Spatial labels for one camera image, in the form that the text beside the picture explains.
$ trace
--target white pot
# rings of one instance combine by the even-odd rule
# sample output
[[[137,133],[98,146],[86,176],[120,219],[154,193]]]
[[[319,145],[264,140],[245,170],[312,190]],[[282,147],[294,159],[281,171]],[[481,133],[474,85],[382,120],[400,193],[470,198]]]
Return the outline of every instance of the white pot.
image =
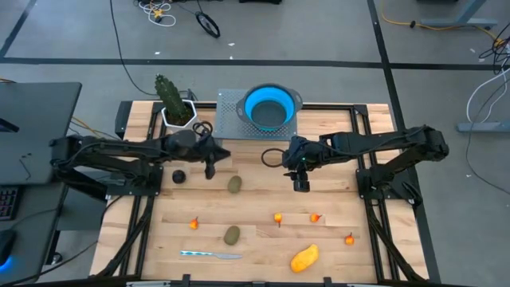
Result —
[[[167,111],[167,108],[163,108],[161,110],[161,115],[163,116],[163,122],[167,126],[167,129],[170,129],[172,131],[172,133],[176,133],[178,131],[182,131],[182,130],[185,130],[185,129],[191,130],[191,129],[193,129],[193,124],[198,122],[197,110],[194,108],[193,101],[192,100],[182,100],[182,101],[187,103],[189,106],[191,106],[191,109],[193,110],[193,117],[191,118],[190,121],[188,121],[183,126],[169,124],[167,122],[167,116],[166,116],[166,113],[165,113]]]

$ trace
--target knife handle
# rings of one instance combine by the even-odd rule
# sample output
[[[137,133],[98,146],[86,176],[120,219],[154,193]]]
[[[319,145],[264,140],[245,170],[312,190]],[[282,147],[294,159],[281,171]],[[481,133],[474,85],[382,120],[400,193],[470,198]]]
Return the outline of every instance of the knife handle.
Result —
[[[187,251],[187,250],[181,250],[181,255],[201,255],[201,256],[212,256],[212,252],[198,252],[198,251]]]

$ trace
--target black cable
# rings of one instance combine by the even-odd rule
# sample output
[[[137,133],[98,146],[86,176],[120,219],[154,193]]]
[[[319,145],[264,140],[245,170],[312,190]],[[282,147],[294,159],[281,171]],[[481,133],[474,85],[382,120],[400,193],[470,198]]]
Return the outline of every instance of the black cable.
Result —
[[[188,9],[187,9],[187,8],[185,8],[184,6],[181,6],[181,4],[179,4],[178,2],[174,2],[174,4],[175,4],[175,5],[177,5],[177,6],[179,6],[179,7],[181,7],[181,9],[185,10],[186,12],[189,12],[189,13],[191,13],[191,14],[193,14],[193,15],[194,15],[194,12],[193,12],[193,11],[188,10]]]
[[[481,114],[481,111],[483,110],[485,105],[487,105],[487,103],[498,93],[498,91],[501,90],[509,81],[510,81],[510,79],[506,80],[496,91],[494,91],[492,93],[492,95],[484,102],[484,104],[482,104],[480,110],[478,111],[477,115],[473,119],[473,122],[471,123],[471,128],[469,129],[468,145],[466,146],[466,149],[465,149],[465,160],[468,163],[468,166],[469,166],[469,169],[471,170],[471,172],[478,179],[483,181],[484,183],[487,183],[491,187],[496,188],[498,191],[503,191],[507,195],[510,195],[509,191],[505,190],[503,187],[499,187],[496,184],[489,182],[487,179],[483,178],[481,175],[478,175],[478,173],[474,170],[473,166],[469,162],[469,146],[471,145],[471,135],[473,134],[473,127],[474,127],[475,123],[477,122],[477,118]]]
[[[266,166],[266,167],[281,167],[283,165],[283,162],[281,163],[278,163],[278,164],[269,164],[265,161],[264,159],[264,155],[270,151],[279,151],[281,152],[282,154],[285,152],[284,150],[280,149],[280,148],[268,148],[266,149],[264,152],[262,152],[262,155],[261,155],[261,161],[262,163]]]
[[[119,199],[123,198],[123,195],[119,195],[116,199],[113,199],[112,202],[110,202],[110,204],[108,204],[104,210],[103,210],[103,214],[101,215],[101,223],[103,222],[103,219],[104,219],[104,215],[106,214],[106,211],[108,211],[108,208],[110,208],[110,206],[114,205],[115,202],[117,202]]]
[[[76,255],[71,257],[70,259],[63,261],[61,264],[59,264],[57,266],[54,266],[54,267],[52,267],[50,269],[47,269],[46,271],[39,272],[39,273],[34,274],[32,276],[28,276],[28,277],[25,277],[25,278],[22,278],[22,279],[19,279],[19,280],[16,280],[16,281],[12,281],[12,282],[9,282],[9,283],[2,284],[2,285],[0,285],[0,287],[10,287],[10,286],[17,285],[17,284],[20,284],[22,282],[25,282],[25,281],[28,281],[28,280],[31,280],[31,279],[38,278],[38,277],[40,277],[40,276],[42,276],[44,274],[50,273],[50,272],[54,271],[55,269],[60,268],[63,265],[69,263],[70,261],[72,261],[73,259],[77,258],[78,256],[82,255],[83,253],[85,253],[85,251],[89,250],[96,243],[97,243],[97,240],[95,240],[91,245],[87,246],[85,249],[83,249],[82,251],[80,251],[79,253],[77,253]]]
[[[200,12],[204,13],[204,10],[202,10],[202,6],[200,5],[200,1],[197,0],[198,8],[200,8]]]
[[[5,84],[15,84],[16,82],[15,81],[12,81],[12,80],[7,80],[7,79],[4,79],[4,78],[0,78],[0,84],[1,83],[5,83]]]
[[[199,123],[194,123],[192,128],[193,128],[193,132],[201,137],[202,136],[210,136],[213,133],[212,123],[210,123],[206,120],[203,120],[202,122],[199,122]]]
[[[70,130],[71,132],[76,133],[76,134],[77,134],[77,135],[79,135],[79,136],[82,136],[82,135],[81,135],[81,134],[80,134],[77,130],[75,130],[75,129],[71,128],[71,127],[69,127],[69,130]]]
[[[510,57],[510,53],[506,53],[507,45],[510,42],[510,37],[507,37],[502,42],[499,42],[501,35],[504,33],[504,31],[510,27],[510,22],[501,30],[501,32],[497,35],[496,39],[492,42],[491,48],[485,50],[478,56],[480,59],[485,59],[487,57],[493,56],[492,59],[492,70],[494,74],[501,73],[502,65],[499,64],[502,61],[504,61],[503,65],[506,64],[506,61]]]
[[[146,94],[148,96],[158,96],[158,94],[155,94],[155,93],[145,92],[138,85],[136,85],[136,83],[133,81],[133,78],[131,77],[131,74],[128,71],[128,68],[126,67],[126,64],[124,63],[124,59],[122,58],[122,50],[120,48],[119,32],[117,31],[117,24],[115,23],[115,16],[113,15],[112,0],[110,0],[110,15],[112,16],[113,29],[115,30],[115,38],[117,40],[117,48],[119,50],[120,63],[122,63],[124,71],[126,71],[127,77],[129,78],[131,83],[135,86],[135,88],[138,89],[140,92],[142,92],[142,93],[144,93],[144,94]]]
[[[35,212],[35,213],[32,213],[30,215],[27,215],[25,216],[24,218],[18,220],[17,222],[15,222],[10,228],[9,230],[13,230],[14,227],[16,227],[18,224],[20,224],[21,222],[25,221],[26,219],[28,218],[32,218],[34,216],[37,216],[37,215],[40,215],[40,214],[45,214],[45,213],[48,213],[48,212],[51,212],[51,211],[56,211],[57,208],[53,208],[53,209],[50,209],[50,210],[42,210],[42,211],[38,211],[38,212]]]
[[[25,172],[26,172],[26,178],[25,178],[25,181],[26,180],[29,180],[29,178],[32,177],[32,174],[30,173],[29,169],[26,168],[26,165],[25,163],[23,163],[23,159],[25,158],[25,156],[22,156],[20,159],[19,159],[19,163],[22,165],[22,167],[25,169]]]
[[[57,165],[62,165],[62,164],[65,164],[65,165],[69,165],[71,162],[73,162],[76,157],[82,152],[84,151],[86,148],[89,148],[89,147],[94,147],[96,145],[100,145],[101,143],[90,143],[90,144],[87,144],[83,147],[81,147],[73,156],[71,156],[70,158],[66,159],[66,160],[58,160],[58,161],[55,161],[53,162],[53,166],[54,167],[57,167]]]

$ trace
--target black ball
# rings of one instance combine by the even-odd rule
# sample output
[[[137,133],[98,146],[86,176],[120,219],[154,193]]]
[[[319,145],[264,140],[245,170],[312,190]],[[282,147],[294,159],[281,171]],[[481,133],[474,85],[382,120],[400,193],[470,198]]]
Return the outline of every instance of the black ball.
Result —
[[[177,184],[184,183],[186,181],[186,174],[181,170],[174,171],[172,173],[172,180]]]

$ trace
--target potted cactus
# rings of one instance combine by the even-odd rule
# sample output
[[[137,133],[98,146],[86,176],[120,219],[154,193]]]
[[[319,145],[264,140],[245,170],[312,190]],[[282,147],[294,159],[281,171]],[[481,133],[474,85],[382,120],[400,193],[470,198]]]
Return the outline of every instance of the potted cactus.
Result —
[[[163,101],[165,108],[161,110],[163,121],[172,132],[192,129],[198,122],[197,111],[192,100],[183,100],[174,83],[163,75],[156,75],[156,93]]]

